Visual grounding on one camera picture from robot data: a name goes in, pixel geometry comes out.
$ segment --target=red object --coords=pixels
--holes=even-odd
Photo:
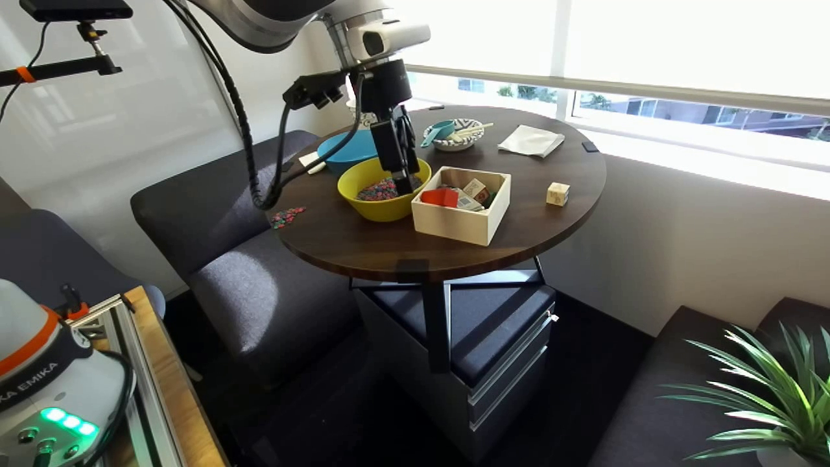
[[[427,193],[420,193],[420,201],[430,203],[430,206],[442,206],[442,208],[456,208],[460,206],[460,189],[447,189],[447,186],[427,189]]]

